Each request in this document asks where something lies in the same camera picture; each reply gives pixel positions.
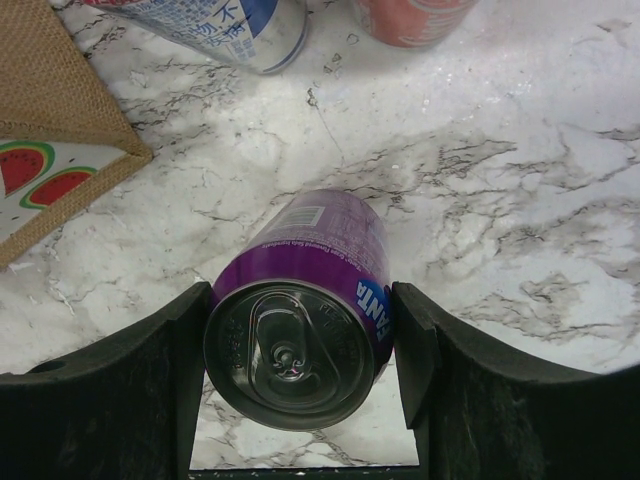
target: white marble surface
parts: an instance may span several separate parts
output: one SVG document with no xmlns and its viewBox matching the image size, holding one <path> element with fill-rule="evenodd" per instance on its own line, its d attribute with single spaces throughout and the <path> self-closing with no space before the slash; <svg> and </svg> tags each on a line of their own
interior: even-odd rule
<svg viewBox="0 0 640 480">
<path fill-rule="evenodd" d="M 271 77 L 54 4 L 156 158 L 0 274 L 3 369 L 215 279 L 292 195 L 325 186 L 383 216 L 394 278 L 481 329 L 583 369 L 640 361 L 639 2 L 482 0 L 409 53 L 313 1 L 306 49 Z M 415 461 L 394 368 L 311 433 L 258 426 L 206 385 L 195 468 Z"/>
</svg>

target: black clamp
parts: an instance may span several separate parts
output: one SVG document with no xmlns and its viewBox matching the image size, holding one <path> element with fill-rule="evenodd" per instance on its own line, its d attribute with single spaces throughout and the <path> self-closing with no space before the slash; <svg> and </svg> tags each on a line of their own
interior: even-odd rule
<svg viewBox="0 0 640 480">
<path fill-rule="evenodd" d="M 640 478 L 640 366 L 600 376 L 546 362 L 449 315 L 409 284 L 394 285 L 392 304 L 419 467 L 189 472 L 210 292 L 196 284 L 88 347 L 25 375 L 0 375 L 2 478 Z"/>
</svg>

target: watermelon slice illustration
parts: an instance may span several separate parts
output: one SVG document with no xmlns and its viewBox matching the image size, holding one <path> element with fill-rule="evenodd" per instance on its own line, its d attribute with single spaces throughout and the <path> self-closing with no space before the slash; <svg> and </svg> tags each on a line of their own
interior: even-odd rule
<svg viewBox="0 0 640 480">
<path fill-rule="evenodd" d="M 46 173 L 54 160 L 53 148 L 46 143 L 9 142 L 0 145 L 5 198 Z"/>
<path fill-rule="evenodd" d="M 22 197 L 20 206 L 42 210 L 64 197 L 94 173 L 96 173 L 96 169 L 91 167 L 74 167 L 62 170 L 33 187 L 29 193 Z"/>
</svg>

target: aluminum lid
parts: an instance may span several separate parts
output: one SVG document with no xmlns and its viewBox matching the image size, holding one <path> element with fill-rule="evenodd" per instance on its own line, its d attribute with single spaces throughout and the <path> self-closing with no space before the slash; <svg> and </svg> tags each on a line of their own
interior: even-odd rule
<svg viewBox="0 0 640 480">
<path fill-rule="evenodd" d="M 243 288 L 224 299 L 204 336 L 216 389 L 247 417 L 312 430 L 351 415 L 374 379 L 355 314 L 331 294 L 293 282 Z"/>
</svg>

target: metal can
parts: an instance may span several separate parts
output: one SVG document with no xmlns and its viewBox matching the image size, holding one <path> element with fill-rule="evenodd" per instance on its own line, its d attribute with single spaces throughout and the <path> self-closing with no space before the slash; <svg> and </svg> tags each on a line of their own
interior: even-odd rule
<svg viewBox="0 0 640 480">
<path fill-rule="evenodd" d="M 302 49 L 305 0 L 82 0 L 222 63 L 273 73 Z"/>
<path fill-rule="evenodd" d="M 395 47 L 431 46 L 450 34 L 478 0 L 352 0 L 360 25 Z"/>
<path fill-rule="evenodd" d="M 349 193 L 316 190 L 284 207 L 213 287 L 204 357 L 222 397 L 284 430 L 357 410 L 393 346 L 386 242 Z"/>
</svg>

